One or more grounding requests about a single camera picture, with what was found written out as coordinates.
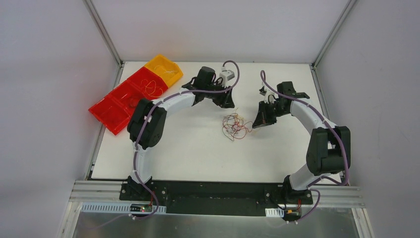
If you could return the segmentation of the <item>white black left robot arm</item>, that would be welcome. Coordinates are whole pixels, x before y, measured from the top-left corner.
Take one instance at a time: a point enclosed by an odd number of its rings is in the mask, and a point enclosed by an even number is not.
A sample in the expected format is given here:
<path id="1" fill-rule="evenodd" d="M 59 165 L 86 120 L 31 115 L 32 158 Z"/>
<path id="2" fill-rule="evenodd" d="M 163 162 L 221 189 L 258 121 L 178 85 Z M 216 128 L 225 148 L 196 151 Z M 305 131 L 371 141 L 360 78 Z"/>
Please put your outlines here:
<path id="1" fill-rule="evenodd" d="M 138 200 L 150 197 L 151 187 L 146 184 L 152 178 L 148 153 L 162 138 L 166 119 L 182 109 L 192 107 L 208 98 L 217 106 L 233 108 L 232 79 L 238 83 L 240 72 L 233 72 L 224 66 L 219 74 L 207 66 L 200 68 L 198 74 L 182 85 L 177 93 L 163 99 L 141 99 L 127 126 L 133 142 L 133 169 L 127 179 L 128 189 Z"/>

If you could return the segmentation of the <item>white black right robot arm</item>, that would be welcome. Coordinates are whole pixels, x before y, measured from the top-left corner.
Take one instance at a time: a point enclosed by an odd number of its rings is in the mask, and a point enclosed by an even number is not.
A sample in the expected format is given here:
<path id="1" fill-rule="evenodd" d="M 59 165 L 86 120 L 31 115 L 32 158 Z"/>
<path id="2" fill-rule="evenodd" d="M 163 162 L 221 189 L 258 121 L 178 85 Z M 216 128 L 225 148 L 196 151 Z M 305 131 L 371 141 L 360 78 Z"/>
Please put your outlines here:
<path id="1" fill-rule="evenodd" d="M 305 92 L 296 92 L 291 81 L 282 82 L 273 91 L 268 86 L 259 90 L 259 102 L 253 128 L 273 125 L 277 118 L 291 115 L 298 119 L 310 135 L 306 163 L 283 182 L 281 197 L 294 203 L 301 194 L 323 178 L 347 172 L 351 165 L 351 133 L 323 116 Z"/>

